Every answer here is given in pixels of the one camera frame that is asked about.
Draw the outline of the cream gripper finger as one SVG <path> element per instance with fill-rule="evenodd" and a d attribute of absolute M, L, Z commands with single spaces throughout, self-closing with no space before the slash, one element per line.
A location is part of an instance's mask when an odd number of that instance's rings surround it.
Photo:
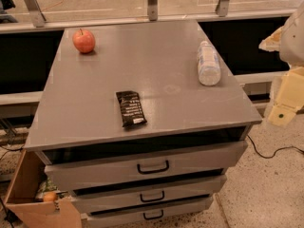
<path fill-rule="evenodd" d="M 259 49 L 265 51 L 279 51 L 282 28 L 275 30 L 270 36 L 265 38 L 258 46 Z"/>
<path fill-rule="evenodd" d="M 268 121 L 276 126 L 286 126 L 304 106 L 304 67 L 290 69 L 281 77 Z"/>

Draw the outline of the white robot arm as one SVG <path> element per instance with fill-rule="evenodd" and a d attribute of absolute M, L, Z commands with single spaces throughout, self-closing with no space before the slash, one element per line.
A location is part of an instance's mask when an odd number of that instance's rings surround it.
<path fill-rule="evenodd" d="M 286 126 L 304 106 L 304 3 L 258 48 L 278 51 L 280 60 L 290 67 L 281 77 L 281 85 L 268 116 L 269 123 Z"/>

